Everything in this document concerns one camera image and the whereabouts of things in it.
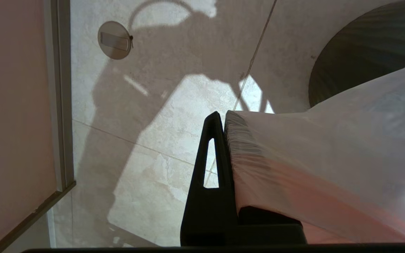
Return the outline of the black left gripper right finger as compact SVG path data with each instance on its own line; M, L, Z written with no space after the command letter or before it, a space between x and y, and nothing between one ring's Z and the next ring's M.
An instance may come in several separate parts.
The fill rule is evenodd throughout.
M238 213L239 243L243 245L306 245L299 220L272 211L243 207Z

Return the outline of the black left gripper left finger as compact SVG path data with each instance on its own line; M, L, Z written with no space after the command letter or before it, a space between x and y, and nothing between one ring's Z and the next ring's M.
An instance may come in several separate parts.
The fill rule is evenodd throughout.
M214 141L218 187L205 188L210 140ZM181 223L181 246L224 246L238 226L234 182L229 148L220 114L204 120Z

